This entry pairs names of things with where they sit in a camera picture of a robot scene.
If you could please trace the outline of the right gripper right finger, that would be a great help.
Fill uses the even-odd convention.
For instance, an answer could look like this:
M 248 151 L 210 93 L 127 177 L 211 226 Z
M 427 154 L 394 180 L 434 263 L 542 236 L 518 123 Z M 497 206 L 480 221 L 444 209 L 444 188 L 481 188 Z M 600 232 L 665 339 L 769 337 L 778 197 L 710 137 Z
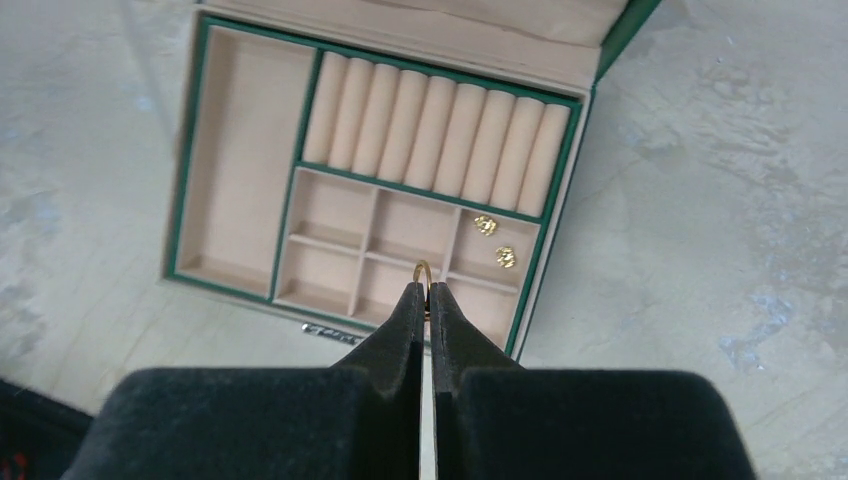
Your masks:
M 752 479 L 707 379 L 674 370 L 528 369 L 430 289 L 441 479 Z

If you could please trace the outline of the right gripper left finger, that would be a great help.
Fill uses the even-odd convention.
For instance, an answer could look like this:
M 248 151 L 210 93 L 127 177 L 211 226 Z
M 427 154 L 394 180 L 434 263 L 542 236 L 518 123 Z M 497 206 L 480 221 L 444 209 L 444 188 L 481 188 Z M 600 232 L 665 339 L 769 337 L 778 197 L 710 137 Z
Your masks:
M 415 479 L 425 291 L 324 368 L 149 368 L 94 419 L 69 479 Z

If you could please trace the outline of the gold stud earring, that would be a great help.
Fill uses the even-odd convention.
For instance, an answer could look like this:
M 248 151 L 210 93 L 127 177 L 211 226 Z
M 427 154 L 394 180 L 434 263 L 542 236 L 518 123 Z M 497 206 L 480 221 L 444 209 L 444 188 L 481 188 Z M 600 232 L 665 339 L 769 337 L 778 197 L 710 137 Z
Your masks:
M 516 254 L 514 248 L 511 246 L 502 246 L 497 248 L 496 262 L 501 268 L 513 268 L 516 264 Z
M 474 218 L 476 229 L 484 236 L 493 235 L 498 229 L 498 222 L 489 215 L 479 215 Z

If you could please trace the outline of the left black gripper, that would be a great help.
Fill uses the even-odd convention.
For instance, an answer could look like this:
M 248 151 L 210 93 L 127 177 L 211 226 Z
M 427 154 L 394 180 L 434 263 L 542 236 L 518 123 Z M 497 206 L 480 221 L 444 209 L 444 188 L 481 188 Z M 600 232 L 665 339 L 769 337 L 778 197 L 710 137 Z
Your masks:
M 1 477 L 60 479 L 93 417 L 23 386 L 1 382 Z

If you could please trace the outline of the green removable jewelry tray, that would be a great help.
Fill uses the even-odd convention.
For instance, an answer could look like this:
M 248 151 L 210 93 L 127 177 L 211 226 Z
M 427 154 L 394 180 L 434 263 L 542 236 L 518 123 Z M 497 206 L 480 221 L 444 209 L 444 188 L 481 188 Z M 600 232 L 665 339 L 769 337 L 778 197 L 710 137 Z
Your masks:
M 166 279 L 356 344 L 425 262 L 519 355 L 580 99 L 211 13 L 194 33 Z

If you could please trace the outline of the green jewelry box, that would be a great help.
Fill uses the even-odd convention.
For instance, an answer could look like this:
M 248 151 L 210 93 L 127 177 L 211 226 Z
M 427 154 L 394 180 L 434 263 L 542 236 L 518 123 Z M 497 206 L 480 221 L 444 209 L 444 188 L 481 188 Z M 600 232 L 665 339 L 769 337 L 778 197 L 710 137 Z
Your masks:
M 175 175 L 194 28 L 204 13 L 578 98 L 574 170 L 599 81 L 655 9 L 653 1 L 202 1 Z

